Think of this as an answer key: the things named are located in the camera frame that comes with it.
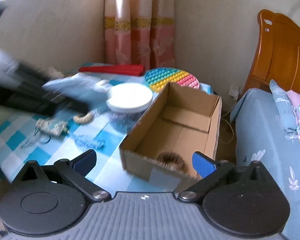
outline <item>plastic jar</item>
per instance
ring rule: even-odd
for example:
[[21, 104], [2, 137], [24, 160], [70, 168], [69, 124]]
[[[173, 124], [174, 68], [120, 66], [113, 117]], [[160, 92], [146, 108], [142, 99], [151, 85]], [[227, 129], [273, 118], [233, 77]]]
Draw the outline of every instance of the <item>plastic jar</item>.
[[128, 133], [152, 103], [150, 88], [139, 83], [122, 83], [108, 92], [107, 106], [111, 110], [110, 124], [122, 133]]

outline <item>round white lid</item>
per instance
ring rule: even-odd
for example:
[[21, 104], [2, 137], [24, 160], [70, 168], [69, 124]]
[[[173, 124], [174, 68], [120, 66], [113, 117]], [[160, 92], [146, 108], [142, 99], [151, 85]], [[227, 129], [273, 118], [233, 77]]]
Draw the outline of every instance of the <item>round white lid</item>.
[[152, 102], [150, 88], [139, 83], [122, 83], [108, 92], [107, 106], [120, 114], [135, 114], [146, 110]]

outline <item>red object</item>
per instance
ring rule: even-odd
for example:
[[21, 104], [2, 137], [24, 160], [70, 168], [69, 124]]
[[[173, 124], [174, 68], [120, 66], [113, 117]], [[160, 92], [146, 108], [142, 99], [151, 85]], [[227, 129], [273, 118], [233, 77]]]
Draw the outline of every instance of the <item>red object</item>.
[[142, 76], [145, 71], [143, 65], [114, 65], [114, 66], [95, 66], [81, 67], [79, 72], [109, 73], [129, 76]]

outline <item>blue bed sheet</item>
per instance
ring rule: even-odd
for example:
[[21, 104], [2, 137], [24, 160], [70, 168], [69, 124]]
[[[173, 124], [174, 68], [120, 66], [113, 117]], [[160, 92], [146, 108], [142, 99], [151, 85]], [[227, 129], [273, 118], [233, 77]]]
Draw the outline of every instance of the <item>blue bed sheet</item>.
[[234, 107], [237, 165], [260, 160], [271, 173], [290, 204], [290, 217], [283, 230], [288, 239], [300, 240], [300, 143], [287, 133], [271, 94], [250, 89]]

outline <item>bed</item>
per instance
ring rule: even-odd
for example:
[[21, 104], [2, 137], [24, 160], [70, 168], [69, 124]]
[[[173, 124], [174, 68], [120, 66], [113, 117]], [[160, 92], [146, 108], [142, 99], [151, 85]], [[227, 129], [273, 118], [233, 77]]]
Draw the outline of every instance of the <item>bed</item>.
[[290, 203], [283, 230], [288, 239], [300, 240], [300, 142], [287, 133], [280, 120], [269, 82], [300, 94], [300, 28], [287, 16], [258, 13], [259, 43], [243, 90], [231, 112], [236, 122], [237, 165], [260, 160]]

